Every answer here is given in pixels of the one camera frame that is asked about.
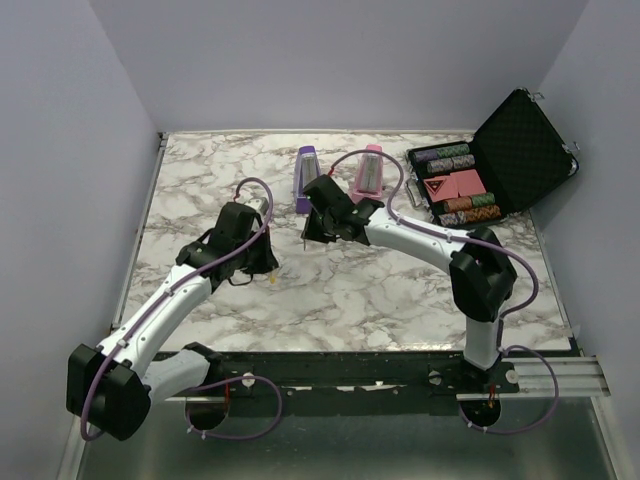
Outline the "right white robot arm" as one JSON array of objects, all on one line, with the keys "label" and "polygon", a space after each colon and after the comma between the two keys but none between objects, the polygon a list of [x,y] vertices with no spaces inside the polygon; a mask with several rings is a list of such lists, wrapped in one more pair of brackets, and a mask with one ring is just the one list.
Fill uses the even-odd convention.
[{"label": "right white robot arm", "polygon": [[354,203],[328,175],[312,180],[303,194],[311,204],[303,239],[384,247],[447,273],[454,303],[466,317],[461,382],[474,392],[494,383],[500,356],[498,317],[517,274],[493,231],[451,231],[417,220],[407,226],[378,200]]}]

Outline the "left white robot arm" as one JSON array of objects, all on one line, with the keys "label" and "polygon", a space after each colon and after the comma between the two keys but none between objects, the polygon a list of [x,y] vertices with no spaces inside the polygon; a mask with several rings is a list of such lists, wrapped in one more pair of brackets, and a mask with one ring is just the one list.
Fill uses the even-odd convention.
[{"label": "left white robot arm", "polygon": [[229,202],[213,228],[178,253],[160,287],[97,346],[79,345],[68,360],[66,408],[80,419],[85,441],[108,434],[130,438],[151,408],[183,392],[229,394],[234,379],[222,356],[197,342],[166,360],[156,355],[182,321],[235,273],[270,273],[272,204],[265,198]]}]

